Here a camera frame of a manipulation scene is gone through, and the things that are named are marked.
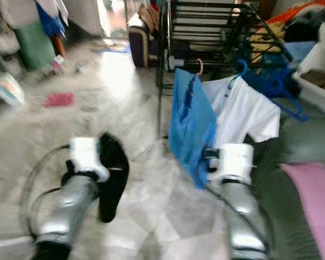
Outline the black garment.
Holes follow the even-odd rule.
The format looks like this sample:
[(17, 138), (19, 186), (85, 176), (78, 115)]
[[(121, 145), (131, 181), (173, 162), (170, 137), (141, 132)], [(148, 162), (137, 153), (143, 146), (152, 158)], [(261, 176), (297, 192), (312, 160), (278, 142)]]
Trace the black garment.
[[(129, 175), (129, 162), (124, 147), (118, 139), (109, 132), (104, 132), (100, 137), (100, 161), (110, 173), (110, 177), (103, 183), (96, 183), (98, 188), (98, 219), (102, 223), (110, 223), (116, 216), (118, 204), (125, 191)], [(61, 178), (63, 186), (74, 176), (86, 176), (93, 179), (94, 175), (88, 173), (75, 173), (71, 159), (66, 161), (67, 173)]]

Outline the blue shirt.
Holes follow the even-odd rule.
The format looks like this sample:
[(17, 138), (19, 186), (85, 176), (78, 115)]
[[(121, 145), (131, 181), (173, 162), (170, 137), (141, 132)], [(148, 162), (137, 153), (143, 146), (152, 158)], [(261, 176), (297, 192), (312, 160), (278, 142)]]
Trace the blue shirt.
[(174, 71), (169, 147), (197, 189), (204, 189), (208, 160), (204, 152), (215, 145), (217, 116), (195, 73)]

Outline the white shirt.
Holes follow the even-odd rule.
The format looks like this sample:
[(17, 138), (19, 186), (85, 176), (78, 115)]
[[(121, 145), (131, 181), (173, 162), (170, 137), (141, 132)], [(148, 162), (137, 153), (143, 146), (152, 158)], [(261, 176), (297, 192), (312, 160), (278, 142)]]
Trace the white shirt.
[(217, 116), (215, 148), (241, 144), (247, 135), (254, 142), (279, 136), (281, 109), (242, 77), (206, 81), (202, 89)]

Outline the grey-green sofa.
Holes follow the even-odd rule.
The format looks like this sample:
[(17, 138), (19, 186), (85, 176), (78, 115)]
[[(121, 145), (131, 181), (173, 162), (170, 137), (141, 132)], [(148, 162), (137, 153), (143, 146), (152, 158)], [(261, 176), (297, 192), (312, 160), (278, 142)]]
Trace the grey-green sofa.
[(268, 228), (270, 260), (322, 260), (298, 190), (281, 164), (325, 164), (325, 114), (303, 104), (308, 121), (282, 114), (279, 136), (253, 142), (252, 188)]

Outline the dark blue bag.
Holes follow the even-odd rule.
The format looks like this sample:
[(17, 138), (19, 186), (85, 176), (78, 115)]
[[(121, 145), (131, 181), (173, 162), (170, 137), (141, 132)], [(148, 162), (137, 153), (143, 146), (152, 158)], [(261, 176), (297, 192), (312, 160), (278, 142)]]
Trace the dark blue bag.
[(301, 87), (291, 75), (295, 72), (282, 54), (264, 54), (256, 67), (250, 67), (242, 79), (269, 99), (297, 97)]

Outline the pink mat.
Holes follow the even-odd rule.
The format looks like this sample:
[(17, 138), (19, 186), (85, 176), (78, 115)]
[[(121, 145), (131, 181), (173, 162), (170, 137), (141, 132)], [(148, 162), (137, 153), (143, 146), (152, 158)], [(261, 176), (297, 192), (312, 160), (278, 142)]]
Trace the pink mat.
[(304, 215), (325, 260), (325, 164), (281, 164), (298, 190)]

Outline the white storage box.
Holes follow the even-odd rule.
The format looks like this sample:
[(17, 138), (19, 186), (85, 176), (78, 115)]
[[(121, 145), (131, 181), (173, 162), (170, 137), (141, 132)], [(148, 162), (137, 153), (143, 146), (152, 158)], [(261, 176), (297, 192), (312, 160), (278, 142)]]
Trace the white storage box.
[(325, 114), (325, 22), (317, 32), (318, 41), (299, 63), (292, 77), (301, 86), (299, 99)]

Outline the mustard yellow cloth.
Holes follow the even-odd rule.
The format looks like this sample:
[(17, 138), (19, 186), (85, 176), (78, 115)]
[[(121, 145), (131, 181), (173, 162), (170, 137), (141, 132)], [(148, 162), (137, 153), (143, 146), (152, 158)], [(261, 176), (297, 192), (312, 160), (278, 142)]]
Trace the mustard yellow cloth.
[(285, 35), (284, 26), (284, 22), (274, 22), (268, 24), (268, 28), (260, 28), (252, 33), (250, 37), (252, 45), (252, 63), (262, 61), (263, 54), (276, 53), (281, 50), (281, 47), (277, 45), (277, 39), (283, 40)]

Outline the black drying rack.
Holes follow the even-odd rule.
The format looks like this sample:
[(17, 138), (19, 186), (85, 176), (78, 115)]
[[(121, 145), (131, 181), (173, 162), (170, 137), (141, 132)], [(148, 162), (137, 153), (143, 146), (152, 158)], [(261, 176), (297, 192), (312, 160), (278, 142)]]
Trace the black drying rack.
[[(173, 94), (173, 72), (182, 69), (197, 73), (196, 59), (204, 62), (202, 80), (234, 76), (241, 68), (238, 59), (245, 60), (249, 68), (256, 67), (258, 62), (251, 62), (250, 37), (256, 30), (268, 28), (268, 24), (252, 2), (164, 0), (159, 7), (157, 129), (165, 135), (168, 121), (163, 99)], [(277, 45), (281, 47), (279, 52), (266, 54), (282, 54), (290, 63), (293, 56), (284, 41), (277, 39)]]

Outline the printed white carton bag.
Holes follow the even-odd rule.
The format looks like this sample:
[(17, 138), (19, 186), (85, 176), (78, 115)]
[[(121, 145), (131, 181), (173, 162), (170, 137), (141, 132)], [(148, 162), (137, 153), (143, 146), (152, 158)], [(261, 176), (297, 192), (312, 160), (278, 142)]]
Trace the printed white carton bag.
[(0, 99), (10, 106), (19, 106), (25, 102), (21, 85), (9, 73), (0, 73)]

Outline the white stick with black tip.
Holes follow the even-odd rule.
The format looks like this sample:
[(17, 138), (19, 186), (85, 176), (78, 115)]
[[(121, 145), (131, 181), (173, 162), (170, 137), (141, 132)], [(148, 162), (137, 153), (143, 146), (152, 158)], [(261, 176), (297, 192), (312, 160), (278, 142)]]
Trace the white stick with black tip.
[(0, 240), (0, 248), (2, 246), (13, 246), (24, 243), (32, 244), (33, 239), (31, 238), (31, 236), (19, 236), (16, 238)]

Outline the blue floor mat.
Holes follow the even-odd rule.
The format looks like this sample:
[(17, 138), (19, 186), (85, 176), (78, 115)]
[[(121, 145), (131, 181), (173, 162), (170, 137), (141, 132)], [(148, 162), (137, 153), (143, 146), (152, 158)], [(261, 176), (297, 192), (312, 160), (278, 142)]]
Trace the blue floor mat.
[(91, 52), (96, 54), (105, 53), (105, 52), (113, 52), (118, 54), (126, 54), (129, 52), (129, 46), (126, 44), (120, 43), (103, 43), (96, 44), (90, 48)]

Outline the white drawer storage rack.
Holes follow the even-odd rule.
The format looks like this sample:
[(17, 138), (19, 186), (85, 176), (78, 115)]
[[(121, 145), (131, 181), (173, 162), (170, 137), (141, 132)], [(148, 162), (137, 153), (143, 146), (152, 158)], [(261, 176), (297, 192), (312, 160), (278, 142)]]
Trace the white drawer storage rack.
[(14, 31), (0, 16), (0, 72), (21, 79), (24, 68), (18, 55), (21, 49)]

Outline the red floor cloth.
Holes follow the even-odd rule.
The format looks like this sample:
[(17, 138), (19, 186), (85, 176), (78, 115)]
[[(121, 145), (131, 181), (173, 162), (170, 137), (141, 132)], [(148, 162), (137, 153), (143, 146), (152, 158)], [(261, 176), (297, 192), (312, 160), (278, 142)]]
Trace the red floor cloth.
[(44, 107), (68, 107), (74, 102), (74, 93), (51, 93), (44, 100)]

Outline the orange cloth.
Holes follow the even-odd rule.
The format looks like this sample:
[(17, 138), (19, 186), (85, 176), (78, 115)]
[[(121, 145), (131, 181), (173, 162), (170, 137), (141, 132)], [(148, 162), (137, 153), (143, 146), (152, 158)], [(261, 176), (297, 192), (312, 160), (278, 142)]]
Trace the orange cloth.
[(286, 24), (289, 20), (293, 19), (298, 15), (299, 12), (303, 11), (308, 7), (325, 7), (325, 0), (287, 0), (292, 2), (281, 14), (274, 15), (270, 19), (266, 20), (267, 24)]

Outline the small pink bottle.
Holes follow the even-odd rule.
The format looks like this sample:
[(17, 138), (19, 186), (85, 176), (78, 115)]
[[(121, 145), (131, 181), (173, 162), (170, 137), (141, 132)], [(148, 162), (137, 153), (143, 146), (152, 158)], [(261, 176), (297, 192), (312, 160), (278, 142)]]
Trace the small pink bottle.
[(65, 72), (63, 63), (65, 62), (65, 58), (62, 55), (56, 55), (51, 61), (51, 71), (54, 74), (63, 74)]

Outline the green bin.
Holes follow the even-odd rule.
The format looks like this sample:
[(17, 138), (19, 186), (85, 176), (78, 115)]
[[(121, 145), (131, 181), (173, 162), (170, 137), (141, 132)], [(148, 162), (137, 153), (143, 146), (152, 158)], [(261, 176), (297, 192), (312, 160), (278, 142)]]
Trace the green bin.
[(56, 56), (49, 36), (44, 32), (41, 22), (22, 25), (13, 29), (21, 49), (22, 64), (30, 70), (48, 67)]

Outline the dark blue hanging cloth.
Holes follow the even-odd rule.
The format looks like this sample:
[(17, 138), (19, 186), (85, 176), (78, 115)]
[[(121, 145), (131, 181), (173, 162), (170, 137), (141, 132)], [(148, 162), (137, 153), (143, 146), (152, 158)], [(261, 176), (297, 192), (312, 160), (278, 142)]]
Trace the dark blue hanging cloth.
[(68, 26), (68, 10), (63, 0), (35, 0), (44, 32), (49, 37), (65, 35)]

